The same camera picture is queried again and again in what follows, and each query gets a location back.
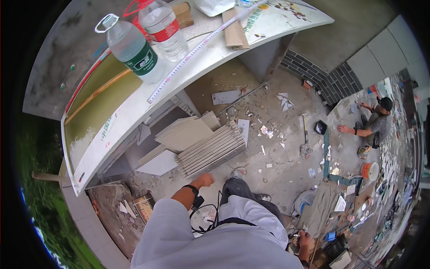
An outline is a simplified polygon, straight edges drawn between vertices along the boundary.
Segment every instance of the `worker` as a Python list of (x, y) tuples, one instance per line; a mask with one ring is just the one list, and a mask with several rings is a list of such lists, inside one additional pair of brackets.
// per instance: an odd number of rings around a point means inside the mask
[(356, 136), (364, 137), (367, 144), (365, 146), (368, 146), (368, 149), (370, 149), (370, 147), (379, 148), (379, 145), (390, 133), (393, 124), (393, 119), (391, 117), (393, 102), (388, 97), (382, 99), (377, 97), (377, 99), (378, 105), (374, 108), (366, 103), (360, 103), (361, 107), (367, 108), (372, 113), (369, 119), (367, 119), (365, 115), (361, 115), (362, 123), (356, 122), (355, 128), (349, 128), (346, 125), (338, 125), (339, 132), (351, 133)]
[(159, 200), (134, 251), (131, 268), (309, 268), (311, 237), (300, 231), (297, 256), (286, 251), (288, 236), (279, 209), (253, 194), (236, 168), (222, 190), (213, 230), (195, 238), (188, 211), (200, 188), (214, 178), (205, 173)]

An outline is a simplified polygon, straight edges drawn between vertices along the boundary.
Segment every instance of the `white bucket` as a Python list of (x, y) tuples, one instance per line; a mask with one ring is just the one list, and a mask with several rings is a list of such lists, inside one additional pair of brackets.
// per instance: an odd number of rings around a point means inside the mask
[(379, 175), (379, 164), (378, 163), (372, 163), (369, 169), (369, 180), (375, 181), (378, 179)]

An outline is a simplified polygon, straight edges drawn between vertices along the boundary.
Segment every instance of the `concrete floor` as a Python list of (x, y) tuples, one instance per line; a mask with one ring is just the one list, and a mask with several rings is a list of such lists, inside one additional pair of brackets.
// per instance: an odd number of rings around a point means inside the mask
[(366, 45), (395, 17), (384, 0), (306, 0), (333, 24), (301, 31), (291, 49), (331, 72)]
[[(199, 112), (213, 110), (216, 113), (224, 108), (225, 105), (213, 106), (211, 93), (219, 92), (221, 88), (229, 90), (230, 86), (245, 83), (249, 85), (249, 89), (256, 88), (259, 85), (250, 71), (240, 61), (233, 60), (209, 72), (186, 90)], [(347, 176), (348, 172), (359, 174), (361, 164), (364, 162), (356, 155), (356, 151), (361, 144), (360, 138), (350, 134), (341, 134), (338, 137), (340, 133), (334, 130), (332, 126), (346, 124), (353, 127), (355, 121), (359, 120), (360, 113), (351, 113), (349, 104), (355, 101), (358, 103), (362, 101), (370, 102), (370, 100), (367, 100), (368, 95), (358, 93), (351, 96), (347, 100), (339, 102), (337, 107), (327, 115), (327, 110), (322, 105), (320, 97), (315, 92), (304, 89), (301, 83), (300, 78), (280, 67), (274, 72), (273, 78), (267, 85), (267, 90), (264, 88), (258, 89), (235, 105), (239, 118), (248, 118), (245, 116), (247, 109), (250, 110), (250, 113), (257, 115), (254, 121), (256, 125), (249, 128), (248, 149), (243, 154), (236, 156), (212, 171), (215, 183), (200, 190), (200, 194), (205, 199), (204, 204), (217, 204), (218, 191), (222, 190), (222, 186), (233, 168), (244, 166), (248, 170), (245, 181), (250, 189), (253, 192), (270, 194), (272, 202), (279, 207), (281, 213), (291, 215), (291, 207), (297, 196), (302, 191), (310, 189), (314, 185), (319, 185), (323, 179), (322, 172), (313, 177), (309, 177), (308, 173), (309, 168), (317, 171), (323, 157), (323, 149), (318, 143), (323, 137), (313, 133), (314, 125), (320, 119), (329, 126), (330, 144), (332, 145), (332, 162), (330, 165), (338, 161), (340, 163), (340, 175), (342, 176)], [(289, 100), (294, 104), (293, 107), (285, 112), (282, 112), (281, 101), (276, 97), (277, 93), (283, 92), (288, 93)], [(311, 157), (308, 160), (302, 160), (299, 155), (300, 145), (305, 143), (303, 118), (300, 116), (302, 113), (308, 114), (306, 120), (309, 145), (313, 148)], [(227, 116), (224, 112), (219, 117), (222, 124), (227, 122)], [(276, 138), (279, 134), (277, 132), (274, 132), (272, 139), (266, 136), (257, 136), (262, 125), (270, 127), (271, 123), (278, 126), (276, 128), (284, 134), (283, 139)], [(281, 140), (284, 140), (285, 149), (280, 145)], [(339, 149), (339, 143), (342, 143), (344, 147)], [(266, 155), (261, 152), (262, 145)], [(380, 161), (379, 156), (379, 150), (371, 150), (366, 162)], [(273, 167), (266, 168), (266, 164), (272, 164)], [(178, 189), (190, 181), (185, 180), (174, 169), (163, 176), (138, 173), (135, 177), (126, 179), (123, 182), (132, 190), (132, 196), (142, 196), (149, 190), (154, 200), (158, 201), (162, 198), (171, 197)], [(116, 205), (124, 199), (131, 201), (132, 196), (126, 194), (121, 188), (112, 186), (96, 187), (90, 192), (90, 196), (94, 198), (100, 197), (98, 202), (102, 223), (126, 257), (131, 258), (131, 254), (143, 232), (144, 223), (141, 219), (137, 219), (134, 226), (132, 226), (129, 219), (117, 210)], [(213, 213), (210, 208), (208, 209), (193, 217), (192, 224), (194, 227), (201, 225), (205, 228), (209, 225), (203, 221), (204, 217)], [(119, 229), (122, 229), (125, 242), (118, 236)]]

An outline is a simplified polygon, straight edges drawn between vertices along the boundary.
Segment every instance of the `black container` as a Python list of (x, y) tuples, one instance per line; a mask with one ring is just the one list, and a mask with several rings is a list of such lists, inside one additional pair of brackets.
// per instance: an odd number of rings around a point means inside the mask
[(327, 131), (327, 125), (324, 123), (324, 121), (319, 120), (315, 124), (315, 132), (319, 133), (320, 135), (324, 135)]

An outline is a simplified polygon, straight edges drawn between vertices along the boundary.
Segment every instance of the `cardboard box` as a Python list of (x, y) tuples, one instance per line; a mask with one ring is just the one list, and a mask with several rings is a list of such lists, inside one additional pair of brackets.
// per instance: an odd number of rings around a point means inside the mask
[(194, 21), (191, 18), (190, 5), (187, 2), (173, 6), (172, 9), (181, 29), (194, 24)]

